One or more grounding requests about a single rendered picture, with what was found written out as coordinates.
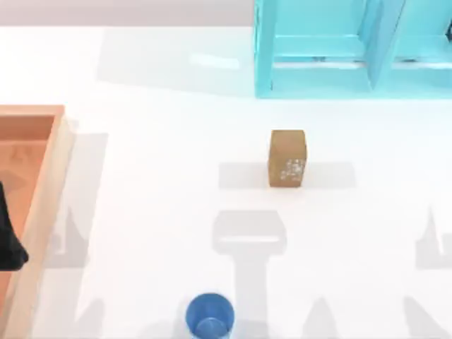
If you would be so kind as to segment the brown box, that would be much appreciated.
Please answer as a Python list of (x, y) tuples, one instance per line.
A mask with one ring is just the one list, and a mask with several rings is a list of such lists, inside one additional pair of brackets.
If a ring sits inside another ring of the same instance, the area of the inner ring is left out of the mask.
[(268, 154), (268, 182), (272, 188), (299, 188), (307, 164), (304, 130), (272, 130)]

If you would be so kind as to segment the light blue rack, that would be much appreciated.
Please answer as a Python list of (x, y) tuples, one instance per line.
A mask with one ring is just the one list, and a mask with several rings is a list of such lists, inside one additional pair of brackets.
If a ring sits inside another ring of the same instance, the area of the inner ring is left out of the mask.
[(452, 99), (452, 0), (254, 0), (254, 92)]

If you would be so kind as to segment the blue cup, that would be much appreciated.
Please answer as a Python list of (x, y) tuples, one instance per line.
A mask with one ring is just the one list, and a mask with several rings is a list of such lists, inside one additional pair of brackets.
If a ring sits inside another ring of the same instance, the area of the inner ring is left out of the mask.
[(235, 311), (225, 296), (208, 292), (194, 297), (185, 312), (191, 339), (230, 339)]

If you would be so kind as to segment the shallow salmon-coloured box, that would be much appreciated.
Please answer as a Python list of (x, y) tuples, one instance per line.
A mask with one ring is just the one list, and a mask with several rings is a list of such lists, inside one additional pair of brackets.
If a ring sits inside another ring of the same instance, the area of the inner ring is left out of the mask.
[(29, 255), (19, 271), (0, 273), (0, 339), (28, 339), (74, 128), (62, 105), (0, 105), (0, 182)]

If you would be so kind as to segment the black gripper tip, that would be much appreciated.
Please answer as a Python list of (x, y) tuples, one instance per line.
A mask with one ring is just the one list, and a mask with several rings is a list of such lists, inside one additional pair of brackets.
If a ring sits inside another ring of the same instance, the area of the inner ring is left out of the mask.
[(29, 255), (13, 230), (4, 186), (0, 182), (0, 271), (18, 271), (28, 261)]

